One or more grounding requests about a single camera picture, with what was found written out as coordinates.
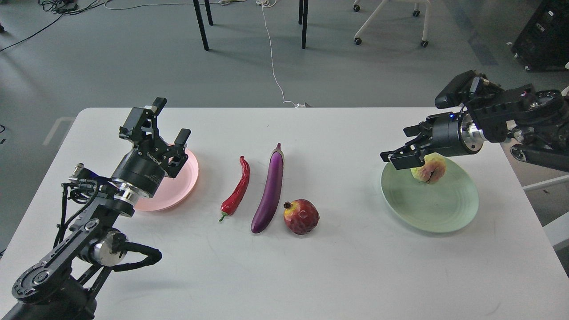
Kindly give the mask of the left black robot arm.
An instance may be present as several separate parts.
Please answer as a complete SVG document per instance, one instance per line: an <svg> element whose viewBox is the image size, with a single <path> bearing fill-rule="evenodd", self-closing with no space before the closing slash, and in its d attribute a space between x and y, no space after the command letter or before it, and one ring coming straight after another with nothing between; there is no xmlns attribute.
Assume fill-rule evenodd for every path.
<svg viewBox="0 0 569 320"><path fill-rule="evenodd" d="M173 144L159 135L158 116L167 100L132 108L119 137L132 144L110 177L77 164L62 184L62 214L53 248L12 286L17 303L5 320L93 320L96 296L112 272L148 267L162 253L128 241L114 227L132 217L140 199L151 199L164 178L175 178L187 162L189 129Z"/></svg>

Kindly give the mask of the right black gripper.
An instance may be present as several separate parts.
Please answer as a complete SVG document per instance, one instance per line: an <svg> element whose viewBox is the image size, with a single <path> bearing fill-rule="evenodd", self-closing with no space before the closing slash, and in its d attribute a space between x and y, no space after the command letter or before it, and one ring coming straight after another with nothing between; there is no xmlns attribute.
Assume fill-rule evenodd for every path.
<svg viewBox="0 0 569 320"><path fill-rule="evenodd" d="M407 142L392 151L380 152L384 162L391 162L396 170L425 165L425 155L438 153L445 157L474 155L484 143L482 131L467 112L447 112L429 116L425 121L404 128L407 137L425 138Z"/></svg>

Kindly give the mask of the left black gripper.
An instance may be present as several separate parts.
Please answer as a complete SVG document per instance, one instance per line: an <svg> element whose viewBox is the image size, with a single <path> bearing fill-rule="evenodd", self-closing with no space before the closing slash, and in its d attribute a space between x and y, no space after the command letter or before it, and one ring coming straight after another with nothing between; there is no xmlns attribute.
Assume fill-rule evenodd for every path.
<svg viewBox="0 0 569 320"><path fill-rule="evenodd" d="M190 129L181 129L173 144L167 144L159 135L158 115L167 99L157 97L150 106L132 108L119 137L132 144L110 180L128 185L140 196L152 198L165 177L176 178L187 162L187 140Z"/></svg>

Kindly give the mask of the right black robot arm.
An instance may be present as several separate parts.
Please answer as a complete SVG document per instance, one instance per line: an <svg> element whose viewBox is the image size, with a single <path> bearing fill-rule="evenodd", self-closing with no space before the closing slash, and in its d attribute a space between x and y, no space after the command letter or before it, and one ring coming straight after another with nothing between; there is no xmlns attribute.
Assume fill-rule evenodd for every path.
<svg viewBox="0 0 569 320"><path fill-rule="evenodd" d="M560 91L536 91L532 84L506 90L470 70L454 77L434 103L437 109L461 110L404 128L410 141L382 152L384 162L396 169L420 167L431 153L474 155L486 141L514 139L510 152L516 160L568 171L568 97Z"/></svg>

